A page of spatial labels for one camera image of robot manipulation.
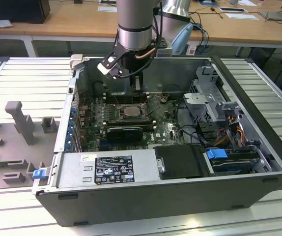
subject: warning label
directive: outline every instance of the warning label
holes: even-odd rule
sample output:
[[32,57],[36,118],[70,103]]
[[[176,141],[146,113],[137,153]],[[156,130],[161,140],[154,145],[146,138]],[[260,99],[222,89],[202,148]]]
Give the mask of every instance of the warning label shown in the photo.
[[132,156],[98,157],[95,159],[96,184],[134,182]]

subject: blue clip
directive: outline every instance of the blue clip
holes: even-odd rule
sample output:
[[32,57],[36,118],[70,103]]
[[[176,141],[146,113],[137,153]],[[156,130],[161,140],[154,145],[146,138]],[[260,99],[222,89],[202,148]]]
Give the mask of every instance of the blue clip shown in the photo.
[[68,127],[68,128],[67,128],[67,133],[72,134],[72,133],[73,133],[73,129],[70,128],[70,127]]
[[73,127],[74,126],[74,122],[73,121],[69,121],[68,126],[69,127]]
[[228,158],[224,149],[210,149],[206,152],[209,159],[221,159]]
[[46,170],[35,170],[33,172],[32,178],[33,179],[44,179],[46,178],[45,173],[46,173]]
[[67,134],[67,135],[66,135],[66,140],[67,140],[67,141],[71,141],[71,138],[72,138],[72,137],[71,137],[70,134]]

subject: metal case frame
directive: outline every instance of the metal case frame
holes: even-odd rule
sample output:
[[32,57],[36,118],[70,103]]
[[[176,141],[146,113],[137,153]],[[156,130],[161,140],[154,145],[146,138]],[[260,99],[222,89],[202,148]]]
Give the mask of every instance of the metal case frame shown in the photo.
[[[282,141],[222,61],[218,57],[194,58],[209,60],[282,162]],[[59,132],[67,124],[64,126],[62,120]],[[58,188],[64,153],[61,147],[58,150],[55,147],[55,152],[48,185],[36,187],[34,192],[58,224],[65,227],[247,208],[266,194],[282,189],[282,171],[151,184]]]

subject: table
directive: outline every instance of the table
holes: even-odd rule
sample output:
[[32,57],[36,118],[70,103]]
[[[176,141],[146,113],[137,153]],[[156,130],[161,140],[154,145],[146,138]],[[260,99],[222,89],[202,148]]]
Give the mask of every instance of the table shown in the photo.
[[[225,0],[219,0],[221,6],[227,6]],[[50,1],[51,12],[44,24],[14,23],[14,27],[0,29],[0,39],[22,40],[30,57],[37,56],[34,40],[53,41],[97,41],[113,42],[117,30],[116,12],[97,11],[104,4],[83,2],[73,4],[73,1]],[[257,6],[240,6],[248,11],[279,11],[282,1],[266,0],[260,8]],[[237,47],[270,47],[282,48],[282,24],[265,21],[254,13],[259,20],[230,19],[225,14],[223,19],[213,13],[210,8],[204,8],[193,1],[190,11],[198,10],[201,14],[203,28],[208,31],[209,45]],[[193,15],[199,22],[197,14]],[[201,41],[201,33],[194,31],[190,44],[197,45]]]
[[[52,75],[54,72],[55,74],[61,75],[61,81],[68,81],[68,71],[67,73],[64,73],[63,70],[66,70],[64,69],[64,65],[66,65],[65,61],[69,61],[69,58],[11,58],[10,60],[15,60],[9,63],[10,65],[22,65],[23,62],[23,64],[31,64],[31,62],[29,62],[31,60],[37,60],[37,62],[33,62],[33,64],[38,65],[63,65],[63,69],[60,72],[47,70],[36,77],[38,80],[46,81],[46,77]],[[230,67],[229,70],[233,75],[235,74],[236,78],[243,73],[242,71],[248,71],[247,76],[243,79],[238,79],[238,82],[243,89],[247,91],[247,94],[261,112],[262,110],[267,110],[265,107],[266,105],[269,106],[269,104],[278,102],[282,99],[282,92],[259,68],[256,67],[254,63],[247,63],[243,59],[224,59],[223,62]],[[0,62],[0,72],[2,70],[2,64],[5,66],[6,62]],[[25,74],[27,76],[35,75],[35,72],[35,70],[30,70]],[[265,88],[267,84],[271,86],[269,94],[271,94],[274,99],[260,100],[260,97],[257,97],[255,94],[256,92],[259,94],[264,91],[267,92],[267,88]],[[275,91],[277,96],[273,95],[271,89]],[[48,100],[49,95],[53,94],[47,94],[47,97],[43,99]],[[60,101],[61,99],[56,97],[56,99],[51,98],[51,100]],[[280,132],[279,135],[282,135],[282,127],[278,127],[277,125],[278,119],[269,119],[269,122],[271,126],[276,128],[276,132]],[[56,223],[55,219],[36,200],[31,193],[30,187],[0,189],[0,236],[26,235],[277,236],[282,235],[282,190],[269,193],[252,207],[246,209],[63,228]]]

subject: slotted aluminum surface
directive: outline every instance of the slotted aluminum surface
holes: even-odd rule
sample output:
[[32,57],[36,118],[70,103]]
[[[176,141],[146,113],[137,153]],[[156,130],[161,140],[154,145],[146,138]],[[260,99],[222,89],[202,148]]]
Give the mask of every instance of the slotted aluminum surface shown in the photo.
[[34,122],[60,121],[72,72],[70,58],[10,58],[0,62],[0,123],[13,123],[8,101],[21,101],[22,112]]
[[[227,65],[229,63],[230,65],[248,65],[247,62],[241,60],[238,60],[237,63],[228,60]],[[235,75],[235,77],[243,79],[244,76]],[[249,75],[248,78],[251,77],[261,78],[258,74]],[[39,76],[33,79],[34,81],[47,80]],[[250,95],[258,92],[247,91],[247,93]],[[33,99],[37,98],[37,95],[33,95],[34,97],[32,95],[16,96],[20,96],[25,101],[29,101],[29,96]],[[41,97],[43,98],[41,101],[47,101],[44,98],[49,96],[52,97],[48,100],[59,101],[60,94],[47,94]],[[278,95],[275,96],[272,90],[263,91],[260,96],[252,96],[252,99],[257,98],[257,101],[262,102],[269,101],[269,98],[271,101],[282,100]],[[5,101],[5,97],[0,95],[0,102],[2,101]],[[270,120],[282,119],[282,112],[264,111],[263,114],[268,118],[273,117]],[[282,190],[268,194],[248,209],[71,228],[57,225],[54,218],[31,194],[29,188],[0,190],[0,236],[38,236],[43,233],[68,236],[282,236]]]
[[[222,59],[237,82],[282,140],[282,92],[254,64],[243,59]],[[231,101],[235,98],[223,86]]]

